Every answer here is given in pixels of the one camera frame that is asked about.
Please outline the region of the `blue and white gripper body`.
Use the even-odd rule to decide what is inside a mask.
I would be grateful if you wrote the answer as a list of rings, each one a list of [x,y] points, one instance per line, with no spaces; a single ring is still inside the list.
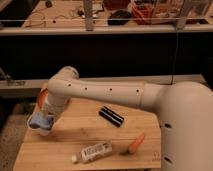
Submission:
[[[29,120],[29,126],[33,129],[51,129],[54,124],[54,119],[51,116],[43,116],[37,112],[32,115]]]

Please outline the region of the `orange object behind arm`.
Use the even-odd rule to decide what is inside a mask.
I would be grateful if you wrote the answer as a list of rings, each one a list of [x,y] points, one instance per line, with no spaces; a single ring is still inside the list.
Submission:
[[[38,98],[37,98],[37,104],[38,104],[38,107],[39,108],[42,108],[43,106],[43,103],[45,101],[45,97],[48,95],[48,90],[47,88],[43,89],[39,95],[38,95]]]

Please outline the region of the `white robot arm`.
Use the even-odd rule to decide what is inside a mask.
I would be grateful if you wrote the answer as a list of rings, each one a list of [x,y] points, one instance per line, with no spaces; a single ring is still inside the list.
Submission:
[[[47,83],[41,110],[28,126],[42,135],[72,98],[84,98],[153,112],[161,125],[162,171],[213,171],[213,90],[191,81],[172,85],[95,82],[65,66]]]

